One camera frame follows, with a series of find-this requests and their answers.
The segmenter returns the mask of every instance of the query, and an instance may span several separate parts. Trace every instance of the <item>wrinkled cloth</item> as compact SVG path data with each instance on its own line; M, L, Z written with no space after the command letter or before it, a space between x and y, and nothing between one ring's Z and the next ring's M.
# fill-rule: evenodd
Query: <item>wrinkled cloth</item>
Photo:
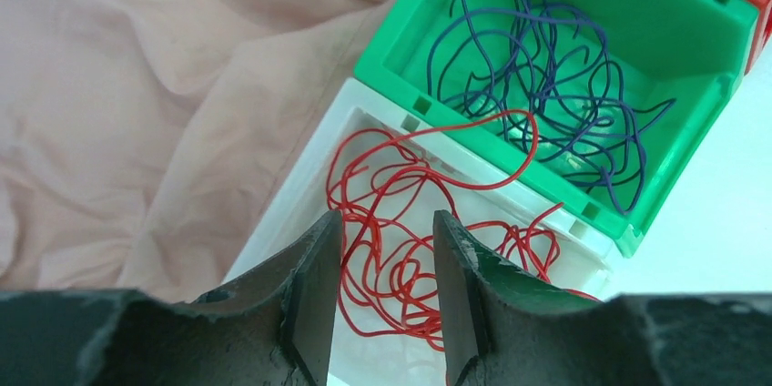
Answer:
M0 0L0 288L192 300L393 0Z

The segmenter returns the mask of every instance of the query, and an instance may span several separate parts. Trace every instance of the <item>red wire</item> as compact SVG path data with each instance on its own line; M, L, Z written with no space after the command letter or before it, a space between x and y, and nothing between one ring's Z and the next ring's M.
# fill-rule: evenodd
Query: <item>red wire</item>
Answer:
M407 146L408 140L418 136L478 127L484 123L512 114L526 116L531 123L531 129L533 130L531 150L528 152L523 164L511 176L490 185L470 184L450 178L431 168L422 149L419 150L421 152L419 156L416 154L416 151ZM354 158L343 168L340 180L333 183L334 172L343 150L353 140L365 135L380 135L385 138L385 141ZM448 185L484 191L493 190L512 183L520 177L535 157L538 138L539 131L533 115L524 110L508 110L470 124L429 128L402 136L394 136L391 132L383 129L367 128L357 131L343 140L333 157L327 176L326 191L328 207L342 211L344 226L347 228L351 225L356 226L355 224L360 225L358 234L351 242L349 242L348 236L345 234L346 230L344 230L343 250L345 254L341 263L341 291L338 298L340 313L354 332L364 337L394 334L412 336L426 340L435 350L443 351L441 346L442 337L440 336L440 312L436 307L432 306L433 301L436 304L436 282L431 285L434 288L431 291L417 292L419 283L425 280L435 280L434 273L423 270L422 261L415 257L420 250L433 253L432 236L422 238L417 236L408 227L403 225L400 219L409 211L422 190L424 190L424 187L427 186L427 183L432 183L441 191L448 201L451 213L460 219ZM370 170L370 167L364 164L365 161L379 151L389 148L395 149L403 161L375 170L369 180L370 191L361 196L350 198L350 181ZM393 170L396 170L396 172L390 174L390 171ZM386 178L378 186L378 179L381 177ZM394 197L402 193L411 193L411 197L396 216L392 218L376 216L376 209L385 198ZM372 202L364 205L363 201L366 199L372 199ZM498 220L478 222L467 225L466 228L470 231L487 228L503 229L505 236L502 243L495 249L496 252L509 259L517 250L521 266L529 271L530 267L533 266L532 273L536 277L549 282L548 270L557 261L560 255L560 246L551 230L538 229L536 226L562 205L563 203L559 203L548 209L542 215L535 218L526 229ZM394 244L392 241L384 243L382 231L386 228L399 229L407 240L399 244ZM550 248L544 260L531 248L531 240L536 236L544 236L550 241ZM384 245L387 247L396 245L396 249L390 254L385 254L383 251ZM349 262L351 257L360 250L365 254L361 274L357 278L353 274ZM572 293L593 299L593 297L582 292L572 290ZM388 328L386 330L362 330L352 320L344 298L359 307L375 311ZM401 305L398 315L392 314L387 309L384 305L386 300L396 300Z

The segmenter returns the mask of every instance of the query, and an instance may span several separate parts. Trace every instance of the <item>red cable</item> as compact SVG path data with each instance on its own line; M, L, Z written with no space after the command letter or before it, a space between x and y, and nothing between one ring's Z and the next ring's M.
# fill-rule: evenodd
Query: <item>red cable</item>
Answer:
M447 177L431 168L425 154L419 156L405 145L407 140L418 136L478 127L484 123L512 114L526 116L531 123L531 129L533 130L531 150L517 171L497 183L490 185L469 184ZM343 168L340 180L333 183L335 167L338 165L343 150L354 139L372 134L385 137L385 141L354 158ZM538 138L539 132L533 115L524 110L508 110L470 124L429 128L403 136L394 136L391 132L378 128L363 129L351 134L339 145L327 176L327 204L330 209L342 211L345 228L351 224L359 224L361 226L359 233L351 243L349 243L348 236L344 230L343 250L345 254L341 263L341 292L338 298L340 313L354 332L364 337L390 334L412 336L426 340L435 350L443 351L440 345L442 337L439 336L441 331L440 312L431 305L432 301L435 301L436 304L436 283L432 285L434 289L428 293L415 293L417 290L416 286L423 280L435 280L434 273L422 270L422 261L414 257L422 249L433 253L432 236L423 238L417 236L408 227L405 227L400 222L400 219L409 211L427 183L432 183L441 191L447 198L451 213L460 219L451 191L447 188L447 185L484 191L493 190L512 183L520 177L535 157ZM370 191L359 197L350 198L348 193L349 182L370 169L367 165L363 165L363 163L369 157L388 148L395 149L404 161L375 170L369 181ZM397 172L389 175L388 171L394 169ZM378 186L379 177L387 177L380 186ZM376 216L376 209L384 198L394 197L401 193L411 193L411 198L396 216L393 218L380 218ZM372 198L370 204L362 204L363 201L370 198ZM485 228L504 229L505 236L503 242L495 249L496 252L509 259L514 251L517 250L522 267L525 270L529 270L530 261L536 277L549 282L548 270L557 261L560 255L560 246L551 230L538 229L536 226L562 205L563 203L559 203L548 209L542 215L535 218L526 229L496 220L478 222L468 225L466 228L470 231ZM384 257L382 231L386 228L399 229L404 233L407 240L397 244L396 249ZM370 238L366 239L365 236L368 233ZM544 260L531 249L531 239L535 236L544 236L550 241L550 248ZM363 249L366 249L364 251L366 255L361 275L357 279L352 274L349 262L355 252ZM593 299L593 297L582 292L575 290L571 290L571 292ZM388 329L375 331L361 330L351 319L344 303L344 297L357 306L374 310L386 323ZM396 300L401 304L399 315L392 314L386 308L384 305L385 300Z

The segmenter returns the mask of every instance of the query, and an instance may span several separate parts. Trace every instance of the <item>red string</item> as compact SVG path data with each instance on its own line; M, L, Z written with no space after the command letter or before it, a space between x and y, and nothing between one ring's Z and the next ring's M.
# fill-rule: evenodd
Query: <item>red string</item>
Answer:
M418 136L477 127L512 114L526 116L531 123L533 130L531 150L517 171L497 183L490 185L470 184L448 177L431 168L430 162L422 150L419 151L421 152L419 155L408 146L407 141ZM340 179L333 182L334 172L343 150L355 139L367 135L379 135L384 141L355 157L343 167ZM432 236L417 236L403 225L400 219L410 210L424 187L429 183L441 191L447 199L451 213L456 218L461 219L456 211L448 185L484 191L500 188L514 182L535 157L538 138L539 131L533 115L524 110L508 110L470 124L430 128L402 136L394 136L390 131L379 128L363 129L351 134L339 145L327 176L327 204L330 209L342 211L345 228L360 226L359 233L351 242L349 242L349 238L345 234L346 230L344 230L343 250L345 254L341 263L341 291L338 298L340 312L354 332L364 337L394 334L412 336L426 340L437 351L443 350L442 337L439 336L441 331L440 312L435 305L432 305L436 304L436 283L431 284L433 289L428 292L418 291L420 283L435 281L433 271L423 269L422 261L416 257L421 251L433 252ZM370 190L361 196L351 198L349 196L351 180L371 170L365 164L366 160L379 151L388 149L396 150L403 161L374 170L369 181ZM385 198L395 197L403 193L409 193L410 199L396 216L391 218L377 216L376 210ZM548 209L535 218L525 229L500 220L478 222L467 225L466 228L470 231L487 228L504 230L503 241L495 249L496 252L509 259L517 251L520 264L525 270L531 271L539 279L550 282L548 270L557 261L560 255L560 246L551 230L538 229L537 226L562 205L563 203L559 203ZM383 231L386 228L400 230L404 239L407 240L396 244L390 237L388 242L384 242ZM544 259L540 258L531 248L532 239L537 236L543 236L550 242L549 251ZM391 245L395 245L396 248L391 253L386 254L384 246L388 248ZM349 262L357 251L365 253L364 263L361 272L354 274ZM593 299L593 297L576 290L572 290L572 293ZM385 330L362 330L351 319L344 299L348 299L357 306L372 309L383 319L388 328ZM384 304L386 300L396 300L401 305L399 314L394 314L387 309Z

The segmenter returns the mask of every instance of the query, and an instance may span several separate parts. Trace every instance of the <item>white bin bottom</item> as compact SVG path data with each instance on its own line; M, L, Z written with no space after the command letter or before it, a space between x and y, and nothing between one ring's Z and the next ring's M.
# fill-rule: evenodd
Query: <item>white bin bottom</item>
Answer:
M387 99L354 80L347 82L260 225L249 238L226 280L237 277L289 245L327 211L325 178L332 155L344 138L364 128L399 129L405 118L404 110ZM343 152L337 170L340 172L352 159L383 140L383 137L372 135L354 140ZM432 164L433 168L455 178L465 181L474 178L474 182L487 184L505 177L502 172L444 135L419 137L414 143L431 154L431 159L437 158L437 162ZM388 150L368 158L366 164L371 171L375 171L403 161L395 150ZM354 178L350 182L350 196L356 197L370 191L370 176L367 174ZM490 192L455 187L449 189L464 224L503 220L527 227L533 218L552 206L552 203L520 183ZM395 216L408 198L404 195L386 198L377 214L383 217ZM427 185L411 210L401 218L401 222L418 236L430 235L433 211L441 208L449 208L447 199L436 187ZM577 231L577 223L581 222L562 210L546 219L545 225L555 232L561 246L560 258L552 265L549 276L556 286L603 297L608 295L604 290L608 287L612 268L619 261L619 254L609 239L593 232L588 233L586 228ZM347 227L349 239L354 238L360 227L353 224ZM575 232L581 232L583 237L578 239L571 234ZM386 249L390 245L395 248L407 240L397 229L385 229L383 234ZM473 234L482 243L495 247L502 241L504 233L501 229L481 229L475 230ZM533 249L540 257L545 256L547 247L544 238L533 241ZM423 260L422 268L431 271L432 255L428 251L424 252L419 256ZM519 260L516 253L512 258L516 263ZM362 255L355 255L350 268L354 271L361 269L362 262ZM388 302L386 305L393 307L391 311L396 316L398 305L390 305ZM347 310L353 321L362 330L385 330L385 323L374 311L353 306L350 302L347 306L350 306ZM338 312L330 374L332 385L444 386L445 363L442 354L432 350L424 340L405 336L362 338L350 329Z

